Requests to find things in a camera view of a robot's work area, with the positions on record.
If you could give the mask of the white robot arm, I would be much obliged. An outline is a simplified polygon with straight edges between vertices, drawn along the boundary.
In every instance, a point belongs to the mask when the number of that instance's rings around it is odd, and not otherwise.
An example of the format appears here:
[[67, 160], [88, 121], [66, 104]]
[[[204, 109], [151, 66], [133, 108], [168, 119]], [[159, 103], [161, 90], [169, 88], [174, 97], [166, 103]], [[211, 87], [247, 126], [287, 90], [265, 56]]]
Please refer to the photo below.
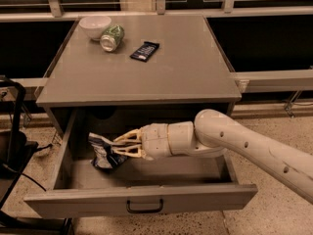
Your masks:
[[313, 203], [313, 156], [244, 127], [215, 110], [193, 121], [152, 123], [115, 138], [120, 155], [155, 160], [171, 156], [213, 157], [228, 149]]

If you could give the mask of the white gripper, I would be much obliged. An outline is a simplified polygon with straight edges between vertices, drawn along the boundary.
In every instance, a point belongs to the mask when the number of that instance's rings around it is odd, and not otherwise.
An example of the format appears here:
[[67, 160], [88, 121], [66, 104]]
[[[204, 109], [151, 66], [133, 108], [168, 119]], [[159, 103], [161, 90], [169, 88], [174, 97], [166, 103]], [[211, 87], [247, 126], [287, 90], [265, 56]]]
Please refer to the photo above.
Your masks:
[[130, 130], [115, 138], [113, 142], [117, 144], [139, 144], [142, 142], [142, 149], [140, 145], [112, 148], [116, 154], [127, 157], [141, 158], [142, 150], [144, 159], [149, 161], [171, 156], [166, 123], [153, 123], [142, 127], [141, 130]]

